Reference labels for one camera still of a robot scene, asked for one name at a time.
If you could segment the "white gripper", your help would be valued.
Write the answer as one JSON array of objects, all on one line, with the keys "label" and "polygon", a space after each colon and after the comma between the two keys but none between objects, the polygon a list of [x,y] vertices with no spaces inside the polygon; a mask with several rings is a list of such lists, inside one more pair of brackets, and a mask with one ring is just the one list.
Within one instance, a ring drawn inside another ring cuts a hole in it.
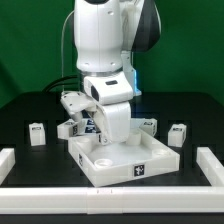
[{"label": "white gripper", "polygon": [[124,142],[130,132],[131,108],[128,102],[100,105],[92,97],[82,92],[63,92],[61,104],[68,115],[78,124],[86,111],[100,133],[101,144]]}]

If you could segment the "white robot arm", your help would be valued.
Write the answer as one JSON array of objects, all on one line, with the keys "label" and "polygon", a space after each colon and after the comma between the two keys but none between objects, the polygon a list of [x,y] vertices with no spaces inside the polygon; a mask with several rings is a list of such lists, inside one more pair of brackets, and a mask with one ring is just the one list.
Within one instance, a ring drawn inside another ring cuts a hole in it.
[{"label": "white robot arm", "polygon": [[81,89],[61,103],[80,122],[93,119],[99,142],[124,142],[130,132],[135,70],[130,54],[152,48],[161,34],[155,0],[75,0],[74,43]]}]

